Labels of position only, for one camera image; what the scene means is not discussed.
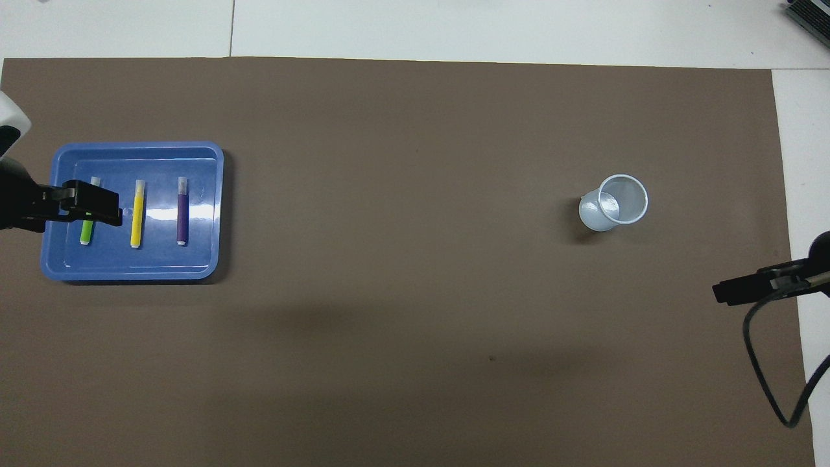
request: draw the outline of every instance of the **brown table surface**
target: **brown table surface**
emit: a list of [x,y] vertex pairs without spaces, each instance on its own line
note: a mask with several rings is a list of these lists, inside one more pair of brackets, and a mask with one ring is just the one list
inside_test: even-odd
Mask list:
[[[3,465],[811,465],[711,285],[789,260],[769,71],[7,59],[46,182],[68,142],[212,140],[220,268],[46,279],[0,233]],[[579,196],[637,176],[609,233]],[[785,410],[794,301],[759,316]]]

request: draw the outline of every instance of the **blue tray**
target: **blue tray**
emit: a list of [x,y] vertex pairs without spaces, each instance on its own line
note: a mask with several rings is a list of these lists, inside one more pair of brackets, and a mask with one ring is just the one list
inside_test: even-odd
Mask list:
[[[89,245],[81,245],[81,221],[47,222],[41,269],[61,281],[198,280],[219,260],[224,154],[207,141],[91,143],[61,147],[51,167],[51,184],[101,179],[119,194],[124,225],[95,223]],[[176,244],[178,177],[188,178],[190,229]],[[146,181],[141,248],[129,246],[135,181]]]

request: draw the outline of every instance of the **white table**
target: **white table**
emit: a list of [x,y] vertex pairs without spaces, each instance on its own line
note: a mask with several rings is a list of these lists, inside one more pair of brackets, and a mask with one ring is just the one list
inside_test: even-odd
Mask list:
[[[233,55],[773,69],[790,248],[803,258],[830,230],[830,49],[781,3],[3,0],[0,60]],[[830,353],[830,302],[813,294],[798,308],[809,376]],[[830,465],[830,377],[810,412],[816,465]],[[769,423],[777,423],[771,411]]]

